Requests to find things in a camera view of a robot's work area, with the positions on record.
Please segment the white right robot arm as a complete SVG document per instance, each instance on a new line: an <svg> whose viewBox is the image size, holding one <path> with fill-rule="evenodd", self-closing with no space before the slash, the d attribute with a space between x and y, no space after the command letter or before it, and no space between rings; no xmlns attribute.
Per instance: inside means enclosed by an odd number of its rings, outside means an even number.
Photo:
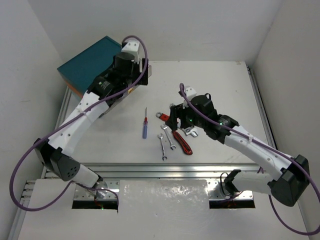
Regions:
<svg viewBox="0 0 320 240"><path fill-rule="evenodd" d="M170 106L166 125L171 130L178 126L195 126L204 130L206 135L245 155L262 167L266 175L232 170L221 183L223 194L231 196L242 191L253 191L273 196L285 206L296 204L310 181L308 160L302 156L291 157L264 144L246 131L235 119L219 114L210 94L198 95L191 99L192 106L186 102Z"/></svg>

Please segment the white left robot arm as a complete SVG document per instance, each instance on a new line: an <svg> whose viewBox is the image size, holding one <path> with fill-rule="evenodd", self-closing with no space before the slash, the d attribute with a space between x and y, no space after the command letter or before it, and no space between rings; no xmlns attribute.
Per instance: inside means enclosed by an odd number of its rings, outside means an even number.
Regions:
<svg viewBox="0 0 320 240"><path fill-rule="evenodd" d="M36 140L35 151L42 164L61 180L95 188L102 178L72 158L77 143L102 115L129 95L135 86L148 84L148 59L135 62L126 52L117 53L112 64L98 75L85 91L72 113L53 135Z"/></svg>

